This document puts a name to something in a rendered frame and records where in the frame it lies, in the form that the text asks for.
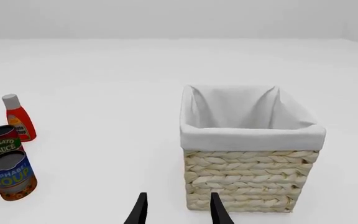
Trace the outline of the woven basket with white liner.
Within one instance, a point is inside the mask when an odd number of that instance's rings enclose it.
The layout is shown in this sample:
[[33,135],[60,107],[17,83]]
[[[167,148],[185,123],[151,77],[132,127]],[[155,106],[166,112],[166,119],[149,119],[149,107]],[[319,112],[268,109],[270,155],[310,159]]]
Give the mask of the woven basket with white liner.
[[290,213],[326,128],[277,86],[187,85],[180,108],[186,206]]

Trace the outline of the alphabet soup can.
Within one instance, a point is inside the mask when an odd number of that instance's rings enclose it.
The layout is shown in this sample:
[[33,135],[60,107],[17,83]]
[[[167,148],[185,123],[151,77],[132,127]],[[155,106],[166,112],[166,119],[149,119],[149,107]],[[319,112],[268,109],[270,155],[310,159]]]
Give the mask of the alphabet soup can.
[[0,196],[5,201],[16,201],[31,194],[37,179],[24,151],[0,154]]

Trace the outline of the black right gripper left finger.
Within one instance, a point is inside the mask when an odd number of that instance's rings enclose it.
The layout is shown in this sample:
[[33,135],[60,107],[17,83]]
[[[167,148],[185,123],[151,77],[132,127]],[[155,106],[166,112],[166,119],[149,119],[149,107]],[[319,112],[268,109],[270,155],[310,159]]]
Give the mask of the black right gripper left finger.
[[148,200],[147,193],[141,192],[133,209],[124,224],[145,224],[147,219]]

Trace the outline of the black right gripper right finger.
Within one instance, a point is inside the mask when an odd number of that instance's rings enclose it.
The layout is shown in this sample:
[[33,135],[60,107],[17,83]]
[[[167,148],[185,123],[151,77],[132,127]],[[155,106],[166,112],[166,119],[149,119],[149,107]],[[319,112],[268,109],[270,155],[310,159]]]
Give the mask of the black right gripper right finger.
[[234,224],[216,192],[211,194],[210,210],[213,224]]

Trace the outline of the tomato sauce can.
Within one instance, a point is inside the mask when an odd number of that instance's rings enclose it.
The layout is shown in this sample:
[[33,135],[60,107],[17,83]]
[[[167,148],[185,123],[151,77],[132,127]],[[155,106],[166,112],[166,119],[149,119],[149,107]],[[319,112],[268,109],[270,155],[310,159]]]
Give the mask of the tomato sauce can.
[[0,154],[10,151],[24,151],[19,135],[14,126],[0,126]]

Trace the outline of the red ketchup bottle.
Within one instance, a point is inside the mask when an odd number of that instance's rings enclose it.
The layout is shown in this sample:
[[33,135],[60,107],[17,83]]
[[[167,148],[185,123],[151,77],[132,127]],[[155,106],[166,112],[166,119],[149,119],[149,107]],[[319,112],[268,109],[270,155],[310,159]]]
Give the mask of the red ketchup bottle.
[[7,123],[14,126],[22,142],[33,141],[36,131],[26,110],[21,106],[18,96],[11,93],[2,96],[6,108]]

